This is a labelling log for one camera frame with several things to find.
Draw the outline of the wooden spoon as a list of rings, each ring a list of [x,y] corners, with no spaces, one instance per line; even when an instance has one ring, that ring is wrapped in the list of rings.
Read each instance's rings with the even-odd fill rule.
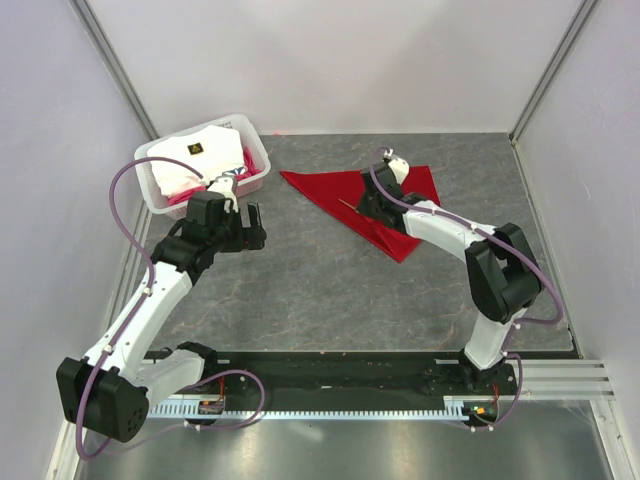
[[[361,212],[357,209],[356,206],[346,202],[343,199],[338,199],[338,202],[343,205],[344,207],[346,207],[347,209],[349,209],[353,214],[355,215],[361,215]]]

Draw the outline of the red cloth napkin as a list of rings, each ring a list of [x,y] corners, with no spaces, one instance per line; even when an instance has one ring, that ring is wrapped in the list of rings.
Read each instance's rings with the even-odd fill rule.
[[[370,180],[368,167],[361,170],[335,171],[323,173],[296,173],[281,171],[281,176],[301,194],[311,200],[326,213],[361,235],[397,263],[402,263],[420,244],[420,240],[407,236],[382,222],[369,218],[358,210],[366,199],[366,187],[376,187]],[[402,197],[418,194],[432,200],[438,206],[440,199],[427,166],[409,167],[404,181],[393,194]]]

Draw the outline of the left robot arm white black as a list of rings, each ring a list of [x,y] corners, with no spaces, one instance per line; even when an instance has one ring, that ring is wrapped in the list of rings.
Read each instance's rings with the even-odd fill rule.
[[[109,330],[82,358],[65,358],[56,371],[64,417],[78,432],[89,430],[121,443],[140,431],[151,409],[193,388],[208,393],[219,382],[217,353],[184,342],[166,358],[143,360],[175,307],[223,253],[260,250],[267,233],[260,207],[241,209],[230,197],[199,192],[188,202],[147,261],[147,273]]]

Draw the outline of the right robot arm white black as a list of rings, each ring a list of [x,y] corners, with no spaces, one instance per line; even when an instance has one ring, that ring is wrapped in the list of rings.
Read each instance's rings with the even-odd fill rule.
[[[357,211],[464,263],[478,316],[457,377],[465,391],[481,393],[494,381],[515,322],[543,289],[533,271],[537,262],[517,225],[475,224],[420,194],[405,195],[401,183],[408,173],[409,165],[400,158],[363,169],[364,193]]]

